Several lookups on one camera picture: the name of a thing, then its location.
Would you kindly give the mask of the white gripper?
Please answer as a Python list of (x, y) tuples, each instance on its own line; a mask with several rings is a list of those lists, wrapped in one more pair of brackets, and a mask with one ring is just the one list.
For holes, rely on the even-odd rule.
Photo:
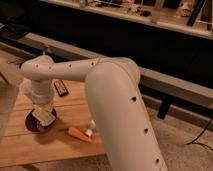
[(50, 104), (54, 98), (51, 80), (31, 81), (32, 102), (45, 106)]

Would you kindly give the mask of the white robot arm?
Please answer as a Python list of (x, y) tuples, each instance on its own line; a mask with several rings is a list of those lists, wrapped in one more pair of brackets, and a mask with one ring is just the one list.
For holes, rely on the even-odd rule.
[(32, 99), (52, 99), (54, 79), (82, 81), (88, 107), (113, 171), (168, 171), (140, 94), (140, 70), (129, 58), (91, 58), (55, 63), (41, 55), (20, 70), (31, 81)]

